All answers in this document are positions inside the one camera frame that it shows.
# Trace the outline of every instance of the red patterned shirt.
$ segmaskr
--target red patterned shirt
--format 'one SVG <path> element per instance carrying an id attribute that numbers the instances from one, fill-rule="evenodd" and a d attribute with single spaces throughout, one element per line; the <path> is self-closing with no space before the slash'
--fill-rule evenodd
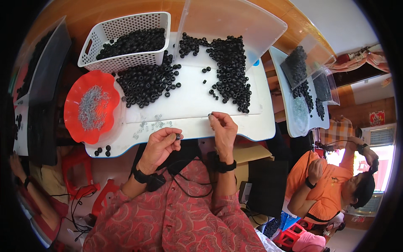
<path id="1" fill-rule="evenodd" d="M 207 194 L 206 167 L 192 161 L 175 179 L 192 196 Z M 238 193 L 188 197 L 165 173 L 166 183 L 155 192 L 131 199 L 117 191 L 98 216 L 83 251 L 266 251 L 240 209 Z"/>

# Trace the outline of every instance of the red poster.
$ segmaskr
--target red poster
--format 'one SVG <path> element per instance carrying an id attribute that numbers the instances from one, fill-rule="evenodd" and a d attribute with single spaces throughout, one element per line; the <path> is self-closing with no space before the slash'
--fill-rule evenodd
<path id="1" fill-rule="evenodd" d="M 379 126 L 385 124 L 385 111 L 378 111 L 370 113 L 370 125 Z"/>

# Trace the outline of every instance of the curtain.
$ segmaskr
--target curtain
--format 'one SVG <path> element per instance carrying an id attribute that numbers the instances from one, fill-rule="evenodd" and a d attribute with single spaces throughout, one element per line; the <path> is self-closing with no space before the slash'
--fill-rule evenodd
<path id="1" fill-rule="evenodd" d="M 359 68 L 366 62 L 379 70 L 387 73 L 390 72 L 385 54 L 380 44 L 363 48 L 356 53 L 341 55 L 337 58 L 337 61 L 334 64 L 327 67 L 332 71 L 332 73 L 347 72 Z"/>

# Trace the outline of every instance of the white table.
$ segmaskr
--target white table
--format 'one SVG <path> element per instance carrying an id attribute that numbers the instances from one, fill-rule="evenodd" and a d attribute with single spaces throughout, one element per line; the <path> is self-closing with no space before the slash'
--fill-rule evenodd
<path id="1" fill-rule="evenodd" d="M 170 54 L 173 53 L 173 47 L 170 45 L 169 48 L 170 48 L 169 50 Z M 175 64 L 178 63 L 183 64 L 184 61 L 187 59 L 194 60 L 192 55 L 188 55 L 184 59 L 180 59 L 179 61 L 175 62 Z M 259 60 L 259 65 L 252 66 L 247 71 L 246 76 L 250 77 L 252 76 L 255 80 L 257 92 L 256 93 L 254 92 L 252 94 L 251 99 L 253 99 L 253 96 L 259 97 L 261 105 L 261 113 L 257 115 L 250 115 L 250 114 L 233 115 L 232 119 L 238 125 L 238 135 L 242 135 L 252 141 L 262 141 L 270 139 L 274 137 L 276 129 L 274 125 L 274 113 L 273 113 L 272 100 L 270 96 L 270 90 L 267 83 L 266 73 L 264 71 L 262 61 Z M 169 99 L 174 98 L 172 96 L 174 95 L 175 91 L 172 93 Z M 220 102 L 215 100 L 213 101 L 213 98 L 209 99 L 212 102 Z M 160 106 L 161 111 L 169 109 L 166 108 L 166 106 L 160 105 L 158 102 L 155 102 L 155 104 L 151 104 L 150 107 L 151 106 L 153 107 Z M 185 106 L 188 106 L 189 109 L 191 109 L 192 104 L 186 104 Z M 118 136 L 115 138 L 115 140 L 109 143 L 109 145 L 111 146 L 109 157 L 110 158 L 118 157 L 124 154 L 128 149 L 130 149 L 134 145 L 147 142 L 148 137 L 151 133 L 163 127 L 175 127 L 183 130 L 182 134 L 184 136 L 184 139 L 195 139 L 195 138 L 214 136 L 214 131 L 211 130 L 210 122 L 208 120 L 208 113 L 206 113 L 206 115 L 203 117 L 191 117 L 191 118 L 170 119 L 170 120 L 159 120 L 158 116 L 154 116 L 154 114 L 148 116 L 148 118 L 153 117 L 156 118 L 155 121 L 143 121 L 141 123 L 140 122 L 126 123 L 124 121 Z M 88 155 L 93 158 L 107 158 L 105 155 L 105 150 L 99 156 L 94 155 L 97 146 L 86 145 L 85 149 Z"/>
<path id="2" fill-rule="evenodd" d="M 270 52 L 270 55 L 273 60 L 274 68 L 276 69 L 278 83 L 280 84 L 281 95 L 283 97 L 283 102 L 284 102 L 285 117 L 287 120 L 288 134 L 291 137 L 305 136 L 306 134 L 302 135 L 301 132 L 296 129 L 295 125 L 293 124 L 293 122 L 291 120 L 291 118 L 292 118 L 291 100 L 293 99 L 293 97 L 291 95 L 291 88 L 287 81 L 287 77 L 285 76 L 283 70 L 280 67 L 280 64 L 286 59 L 286 57 L 288 55 L 273 46 L 269 48 L 269 52 Z M 312 78 L 308 78 L 308 87 L 311 90 L 309 92 L 309 94 L 312 95 L 312 100 L 314 101 L 314 108 L 313 108 L 312 112 L 310 113 L 310 115 L 312 115 L 312 117 L 310 117 L 310 116 L 308 117 L 308 129 L 313 129 L 313 128 L 328 129 L 329 123 L 330 123 L 328 120 L 328 118 L 329 118 L 328 107 L 326 104 L 323 104 L 323 107 L 325 110 L 325 116 L 324 116 L 324 120 L 322 121 L 316 111 L 315 100 L 316 100 L 317 95 L 315 92 L 314 84 L 312 82 Z"/>

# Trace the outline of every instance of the red plastic stool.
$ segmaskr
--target red plastic stool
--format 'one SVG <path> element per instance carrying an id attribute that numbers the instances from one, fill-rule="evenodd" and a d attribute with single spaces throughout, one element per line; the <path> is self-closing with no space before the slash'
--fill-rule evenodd
<path id="1" fill-rule="evenodd" d="M 115 185 L 114 182 L 115 181 L 113 179 L 108 179 L 108 182 L 106 182 L 105 187 L 102 189 L 101 193 L 95 200 L 94 205 L 92 206 L 91 213 L 96 217 L 98 217 L 101 210 L 108 205 L 106 201 L 106 194 L 108 192 L 116 192 L 117 190 L 119 190 L 119 187 Z"/>
<path id="2" fill-rule="evenodd" d="M 297 221 L 297 223 L 298 223 L 300 226 L 304 226 L 304 223 L 306 223 L 307 226 L 304 227 L 305 230 L 311 230 L 311 229 L 313 228 L 313 226 L 314 226 L 313 223 L 311 223 L 311 222 L 309 222 L 309 221 L 306 221 L 306 220 L 304 220 L 304 219 L 300 219 L 299 221 Z"/>
<path id="3" fill-rule="evenodd" d="M 81 190 L 76 190 L 77 186 L 73 185 L 73 182 L 67 179 L 67 172 L 73 166 L 84 163 L 85 175 L 87 177 L 88 185 L 93 185 L 89 187 L 83 187 Z M 95 191 L 101 190 L 100 184 L 94 184 L 91 173 L 91 158 L 87 155 L 84 150 L 76 150 L 65 156 L 62 160 L 62 172 L 63 172 L 63 180 L 66 184 L 67 192 L 71 194 L 73 197 L 70 197 L 70 200 L 79 199 L 83 196 L 91 194 Z"/>
<path id="4" fill-rule="evenodd" d="M 281 245 L 282 248 L 285 247 L 287 249 L 291 249 L 294 246 L 294 243 L 305 232 L 306 230 L 303 227 L 297 223 L 294 223 L 294 225 L 292 225 L 290 228 L 280 232 L 273 241 L 276 244 Z"/>

